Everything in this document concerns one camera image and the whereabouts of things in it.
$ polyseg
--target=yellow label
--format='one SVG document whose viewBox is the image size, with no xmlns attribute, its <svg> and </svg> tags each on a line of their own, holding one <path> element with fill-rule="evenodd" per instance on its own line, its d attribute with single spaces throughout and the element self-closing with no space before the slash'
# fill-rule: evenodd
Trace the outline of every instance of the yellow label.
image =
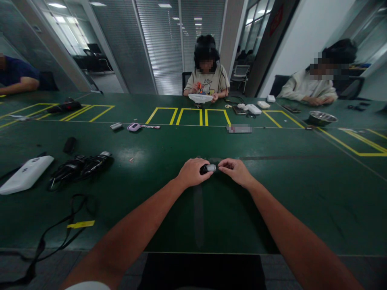
<svg viewBox="0 0 387 290">
<path fill-rule="evenodd" d="M 79 222 L 76 224 L 68 225 L 67 228 L 86 228 L 88 226 L 94 226 L 95 221 Z"/>
</svg>

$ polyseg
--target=smartphone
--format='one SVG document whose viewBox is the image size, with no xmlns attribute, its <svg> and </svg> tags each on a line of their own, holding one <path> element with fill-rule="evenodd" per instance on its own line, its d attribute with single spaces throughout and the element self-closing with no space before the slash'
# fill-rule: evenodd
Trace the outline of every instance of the smartphone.
<svg viewBox="0 0 387 290">
<path fill-rule="evenodd" d="M 244 109 L 238 108 L 237 106 L 233 106 L 233 110 L 236 115 L 246 115 L 247 112 Z"/>
<path fill-rule="evenodd" d="M 293 108 L 293 107 L 290 107 L 290 106 L 287 106 L 287 105 L 283 105 L 283 107 L 285 109 L 287 109 L 288 111 L 291 111 L 292 113 L 295 113 L 295 114 L 301 113 L 301 110 L 299 110 L 297 108 Z"/>
</svg>

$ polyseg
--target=hand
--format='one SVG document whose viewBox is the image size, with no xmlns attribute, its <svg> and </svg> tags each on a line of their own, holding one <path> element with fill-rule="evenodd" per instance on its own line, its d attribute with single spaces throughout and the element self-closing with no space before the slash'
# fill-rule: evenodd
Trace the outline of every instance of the hand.
<svg viewBox="0 0 387 290">
<path fill-rule="evenodd" d="M 328 105 L 328 104 L 332 104 L 334 101 L 335 101 L 334 97 L 326 97 L 325 100 L 323 100 L 322 104 Z"/>
<path fill-rule="evenodd" d="M 246 189 L 253 186 L 254 183 L 258 182 L 250 174 L 249 170 L 241 160 L 235 160 L 231 158 L 224 159 L 219 163 L 218 169 L 230 176 L 233 181 Z"/>
<path fill-rule="evenodd" d="M 186 163 L 184 163 L 175 180 L 184 187 L 184 190 L 188 187 L 202 183 L 203 181 L 209 179 L 213 174 L 213 172 L 207 172 L 206 174 L 200 175 L 200 167 L 204 164 L 210 163 L 208 160 L 204 160 L 202 158 L 189 159 Z"/>
<path fill-rule="evenodd" d="M 219 94 L 218 93 L 214 93 L 212 95 L 211 103 L 215 103 L 218 99 L 219 99 Z"/>
<path fill-rule="evenodd" d="M 189 93 L 197 93 L 199 90 L 199 82 L 193 84 L 193 88 L 189 90 Z"/>
<path fill-rule="evenodd" d="M 315 107 L 321 106 L 324 102 L 323 99 L 313 98 L 313 97 L 309 97 L 309 96 L 305 96 L 302 100 L 308 102 L 309 105 L 315 106 Z"/>
</svg>

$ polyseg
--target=metal bowl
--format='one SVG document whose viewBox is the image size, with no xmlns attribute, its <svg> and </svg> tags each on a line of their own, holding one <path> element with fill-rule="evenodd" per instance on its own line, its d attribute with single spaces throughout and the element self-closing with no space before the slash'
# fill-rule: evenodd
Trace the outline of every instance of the metal bowl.
<svg viewBox="0 0 387 290">
<path fill-rule="evenodd" d="M 331 114 L 320 112 L 320 111 L 310 111 L 309 112 L 309 121 L 313 125 L 325 126 L 330 123 L 336 123 L 339 119 Z"/>
</svg>

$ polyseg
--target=green workbench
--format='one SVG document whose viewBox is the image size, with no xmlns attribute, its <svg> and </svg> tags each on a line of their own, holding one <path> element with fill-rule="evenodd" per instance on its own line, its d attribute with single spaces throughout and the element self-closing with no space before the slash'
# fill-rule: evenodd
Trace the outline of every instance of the green workbench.
<svg viewBox="0 0 387 290">
<path fill-rule="evenodd" d="M 68 96 L 78 98 L 83 109 L 26 122 L 7 116 L 32 115 Z M 386 103 L 373 101 L 364 112 L 347 109 L 358 103 L 339 100 L 319 108 L 339 122 L 305 130 L 303 120 L 312 109 L 292 102 L 302 110 L 292 114 L 280 106 L 290 104 L 284 99 L 254 119 L 235 115 L 223 100 L 194 110 L 193 102 L 182 96 L 35 92 L 2 98 L 0 176 L 43 151 L 55 162 L 33 188 L 0 196 L 0 248 L 35 248 L 43 231 L 69 214 L 71 196 L 83 193 L 95 197 L 96 223 L 69 249 L 91 249 L 121 218 L 174 178 L 187 159 L 200 156 L 213 162 L 226 157 L 243 160 L 252 175 L 335 253 L 385 256 L 387 113 L 381 109 Z M 109 126 L 116 122 L 125 129 L 113 132 Z M 126 127 L 132 122 L 161 129 L 131 133 Z M 228 122 L 249 124 L 254 132 L 229 134 Z M 50 174 L 71 159 L 62 152 L 69 137 L 78 140 L 74 155 L 109 151 L 114 162 L 98 178 L 48 192 Z M 198 193 L 193 188 L 182 194 L 147 251 L 278 252 L 246 190 L 220 172 L 204 182 L 201 191 L 201 204 L 195 204 Z M 198 206 L 203 210 L 199 228 Z M 76 222 L 89 219 L 86 211 L 76 216 Z M 64 236 L 65 225 L 54 228 L 46 236 L 47 247 L 60 246 Z"/>
</svg>

